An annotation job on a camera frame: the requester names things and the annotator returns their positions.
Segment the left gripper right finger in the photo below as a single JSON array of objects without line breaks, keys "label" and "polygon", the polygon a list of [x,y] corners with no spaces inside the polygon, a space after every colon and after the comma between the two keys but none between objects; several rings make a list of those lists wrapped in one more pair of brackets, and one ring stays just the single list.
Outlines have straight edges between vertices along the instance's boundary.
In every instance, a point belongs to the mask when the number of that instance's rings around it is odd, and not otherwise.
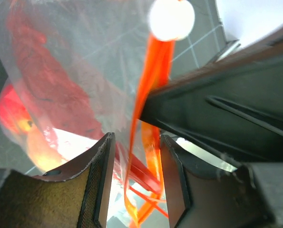
[{"label": "left gripper right finger", "polygon": [[161,160],[170,227],[283,228],[283,163],[245,163],[227,172],[167,135]]}]

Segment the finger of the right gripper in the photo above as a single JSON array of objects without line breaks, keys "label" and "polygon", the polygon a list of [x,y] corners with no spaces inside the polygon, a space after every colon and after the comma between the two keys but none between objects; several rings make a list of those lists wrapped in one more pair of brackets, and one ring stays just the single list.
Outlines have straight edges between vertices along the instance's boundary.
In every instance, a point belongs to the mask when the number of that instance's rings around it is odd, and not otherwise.
[{"label": "finger of the right gripper", "polygon": [[152,92],[140,119],[231,164],[283,162],[283,26]]}]

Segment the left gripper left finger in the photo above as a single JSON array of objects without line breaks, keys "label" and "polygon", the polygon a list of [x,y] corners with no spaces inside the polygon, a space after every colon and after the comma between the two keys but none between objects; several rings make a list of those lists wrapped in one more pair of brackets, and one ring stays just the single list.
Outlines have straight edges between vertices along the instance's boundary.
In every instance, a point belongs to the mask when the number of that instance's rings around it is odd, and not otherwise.
[{"label": "left gripper left finger", "polygon": [[42,176],[0,169],[0,228],[104,228],[115,135]]}]

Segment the red toy lobster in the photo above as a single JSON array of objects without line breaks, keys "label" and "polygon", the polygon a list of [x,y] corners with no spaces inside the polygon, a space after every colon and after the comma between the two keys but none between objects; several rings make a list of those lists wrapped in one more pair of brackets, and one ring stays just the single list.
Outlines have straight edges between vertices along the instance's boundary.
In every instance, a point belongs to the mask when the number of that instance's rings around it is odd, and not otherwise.
[{"label": "red toy lobster", "polygon": [[6,25],[22,75],[23,97],[39,126],[45,129],[51,125],[96,140],[103,137],[87,93],[44,46],[46,36],[33,26],[21,2],[12,3]]}]

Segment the red toy apple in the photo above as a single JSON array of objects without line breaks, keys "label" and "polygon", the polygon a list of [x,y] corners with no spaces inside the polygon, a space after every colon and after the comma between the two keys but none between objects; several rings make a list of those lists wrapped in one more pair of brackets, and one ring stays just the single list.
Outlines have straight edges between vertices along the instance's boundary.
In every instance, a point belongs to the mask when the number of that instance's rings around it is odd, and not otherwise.
[{"label": "red toy apple", "polygon": [[0,123],[12,134],[27,134],[33,120],[12,84],[6,84],[0,94]]}]

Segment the orange zip top bag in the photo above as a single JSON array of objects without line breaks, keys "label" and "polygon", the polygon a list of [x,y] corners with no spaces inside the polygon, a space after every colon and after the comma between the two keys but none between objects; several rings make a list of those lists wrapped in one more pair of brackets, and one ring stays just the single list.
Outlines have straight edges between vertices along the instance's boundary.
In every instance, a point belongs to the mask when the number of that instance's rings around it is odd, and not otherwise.
[{"label": "orange zip top bag", "polygon": [[[23,97],[21,72],[6,21],[14,0],[0,0],[0,60],[33,125],[67,162],[100,139],[47,126],[42,129]],[[102,132],[115,135],[109,205],[138,228],[163,202],[160,132],[140,121],[150,92],[169,81],[175,44],[188,37],[195,11],[188,0],[16,0],[45,47],[88,95]],[[27,154],[27,134],[2,130]]]}]

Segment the toy peach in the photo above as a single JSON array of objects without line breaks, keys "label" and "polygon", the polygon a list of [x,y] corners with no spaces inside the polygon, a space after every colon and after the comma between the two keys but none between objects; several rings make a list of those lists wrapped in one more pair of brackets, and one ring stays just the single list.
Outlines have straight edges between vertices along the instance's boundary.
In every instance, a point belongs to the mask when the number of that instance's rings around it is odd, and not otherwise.
[{"label": "toy peach", "polygon": [[43,173],[65,164],[66,160],[51,148],[38,128],[31,128],[26,140],[27,155]]}]

